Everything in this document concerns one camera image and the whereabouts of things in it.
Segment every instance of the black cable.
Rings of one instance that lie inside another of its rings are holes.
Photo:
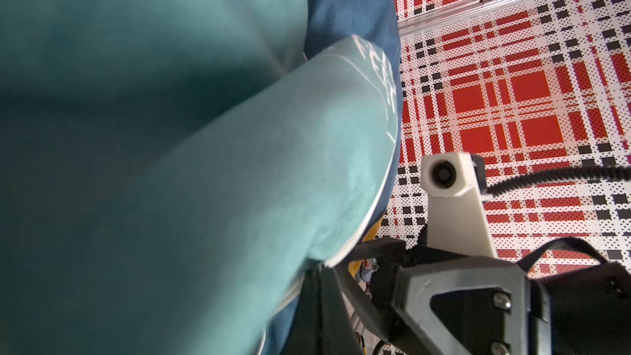
[[[387,343],[383,340],[380,340],[377,345],[375,345],[375,349],[372,351],[372,355],[379,355],[379,351],[381,351]]]
[[[590,168],[561,168],[542,170],[536,173],[509,178],[490,186],[487,193],[499,196],[518,188],[531,185],[546,184],[556,181],[570,181],[573,179],[608,179],[610,181],[630,181],[631,167],[628,166],[592,166]]]

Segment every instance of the red square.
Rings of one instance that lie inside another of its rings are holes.
[[[521,126],[524,129],[526,146],[563,143],[563,136],[556,115],[523,120]]]
[[[518,102],[550,96],[548,82],[543,71],[512,77],[510,82]]]
[[[460,131],[462,149],[467,153],[488,153],[493,151],[491,130],[488,127],[463,129]]]
[[[482,88],[480,85],[457,89],[452,92],[456,113],[477,110],[484,108],[484,98],[482,98]]]

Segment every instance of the blue fabric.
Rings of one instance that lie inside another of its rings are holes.
[[[283,345],[289,337],[289,329],[292,326],[296,307],[298,307],[298,296],[280,310],[269,323],[263,354],[279,354],[283,349]]]
[[[399,64],[401,41],[394,0],[307,0],[309,21],[305,38],[305,54],[308,59],[348,35],[358,35],[386,53],[392,65],[396,86],[398,112],[403,112],[403,91]],[[371,219],[374,223],[386,211],[392,187],[396,179],[401,153],[401,130],[397,135],[397,149],[390,175],[386,181],[377,208]]]
[[[307,16],[0,0],[0,345],[248,354],[304,259],[373,211],[396,145],[385,54],[354,36],[302,65]]]

